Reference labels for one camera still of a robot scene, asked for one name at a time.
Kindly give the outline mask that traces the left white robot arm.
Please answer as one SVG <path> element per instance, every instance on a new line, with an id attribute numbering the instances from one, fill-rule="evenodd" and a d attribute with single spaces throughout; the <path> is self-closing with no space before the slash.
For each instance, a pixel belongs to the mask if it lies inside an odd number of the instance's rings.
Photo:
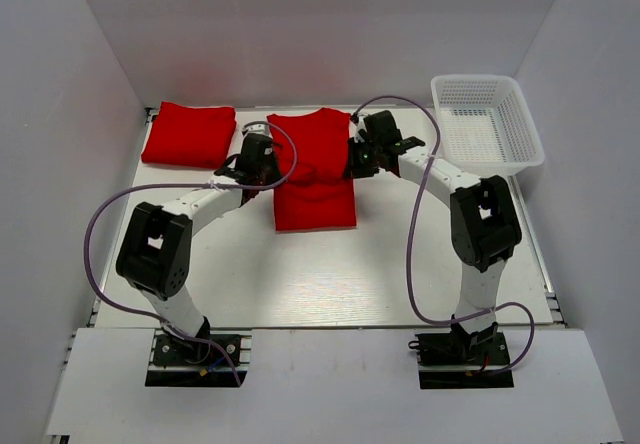
<path id="1" fill-rule="evenodd" d="M 186 287 L 193 237 L 281 179 L 273 147 L 266 125 L 250 125 L 240 152 L 227 158 L 207 187 L 164 204 L 141 202 L 131 214 L 116 273 L 150 302 L 188 362 L 205 360 L 212 342 L 209 322 Z"/>

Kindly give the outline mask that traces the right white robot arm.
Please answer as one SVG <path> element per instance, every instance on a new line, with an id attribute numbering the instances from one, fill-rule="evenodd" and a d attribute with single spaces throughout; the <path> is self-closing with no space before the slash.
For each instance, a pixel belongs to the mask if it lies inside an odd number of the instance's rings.
<path id="1" fill-rule="evenodd" d="M 450 212 L 450 238 L 461 262 L 459 300 L 451 321 L 451 348 L 461 361 L 484 355 L 497 334 L 497 294 L 504 268 L 522 240 L 509 186 L 494 175 L 481 178 L 437 155 L 415 137 L 403 137 L 389 111 L 351 115 L 345 175 L 372 177 L 381 170 L 419 186 Z"/>

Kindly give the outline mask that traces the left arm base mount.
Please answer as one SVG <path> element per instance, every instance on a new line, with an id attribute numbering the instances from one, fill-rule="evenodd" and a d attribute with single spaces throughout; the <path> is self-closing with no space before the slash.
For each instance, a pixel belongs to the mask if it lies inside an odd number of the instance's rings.
<path id="1" fill-rule="evenodd" d="M 235 377 L 223 353 L 215 346 L 181 344 L 174 336 L 156 331 L 145 378 L 148 388 L 238 388 L 249 370 L 252 335 L 250 332 L 210 335 L 235 366 Z"/>

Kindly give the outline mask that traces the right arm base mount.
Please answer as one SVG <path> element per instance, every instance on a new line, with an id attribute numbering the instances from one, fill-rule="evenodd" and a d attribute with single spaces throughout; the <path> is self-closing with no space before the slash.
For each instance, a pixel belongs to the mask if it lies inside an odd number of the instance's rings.
<path id="1" fill-rule="evenodd" d="M 496 371 L 511 363 L 505 336 L 463 351 L 449 333 L 416 334 L 408 348 L 418 363 L 421 390 L 486 390 L 514 387 L 511 370 Z"/>

